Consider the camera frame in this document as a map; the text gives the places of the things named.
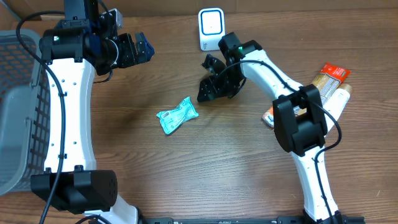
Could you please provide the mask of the white tube gold cap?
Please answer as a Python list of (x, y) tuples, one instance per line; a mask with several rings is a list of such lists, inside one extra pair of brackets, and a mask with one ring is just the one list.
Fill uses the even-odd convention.
[(323, 108), (338, 121), (352, 93), (353, 87), (351, 85), (341, 84), (323, 105)]

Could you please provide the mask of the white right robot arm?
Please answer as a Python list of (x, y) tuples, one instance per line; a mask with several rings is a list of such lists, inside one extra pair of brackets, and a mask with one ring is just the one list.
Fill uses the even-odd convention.
[(200, 82), (197, 100), (234, 97), (246, 80), (254, 82), (272, 100), (274, 133), (281, 148), (294, 159), (304, 194), (307, 223), (342, 223), (331, 194), (323, 156), (328, 147), (326, 119), (318, 88), (303, 86), (275, 66), (255, 41), (221, 40), (225, 62), (207, 55), (203, 67), (211, 73)]

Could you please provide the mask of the teal snack pouch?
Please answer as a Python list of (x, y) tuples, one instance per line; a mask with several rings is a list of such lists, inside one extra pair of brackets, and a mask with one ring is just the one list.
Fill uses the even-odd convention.
[(164, 133), (169, 135), (177, 130), (184, 122), (198, 117), (198, 113), (188, 96), (175, 109), (160, 111), (156, 114), (156, 117), (159, 118)]

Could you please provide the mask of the small orange box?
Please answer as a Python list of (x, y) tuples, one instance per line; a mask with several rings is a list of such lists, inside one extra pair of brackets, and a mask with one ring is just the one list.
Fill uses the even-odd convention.
[(270, 107), (263, 115), (262, 120), (271, 128), (274, 128), (274, 111), (273, 107)]

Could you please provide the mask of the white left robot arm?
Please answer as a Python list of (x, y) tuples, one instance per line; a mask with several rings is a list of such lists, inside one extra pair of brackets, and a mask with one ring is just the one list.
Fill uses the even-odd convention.
[(91, 141), (91, 91), (96, 75), (148, 62), (145, 35), (119, 34), (112, 15), (68, 19), (40, 40), (50, 90), (50, 134), (44, 173), (30, 187), (48, 207), (101, 223), (143, 223), (140, 211), (118, 194), (116, 174), (99, 170)]

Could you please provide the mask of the orange brown snack packet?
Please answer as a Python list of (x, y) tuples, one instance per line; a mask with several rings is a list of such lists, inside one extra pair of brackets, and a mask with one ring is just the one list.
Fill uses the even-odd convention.
[(351, 74), (350, 70), (326, 63), (320, 73), (312, 81), (312, 84), (319, 90), (322, 105), (324, 105), (333, 92), (344, 83)]

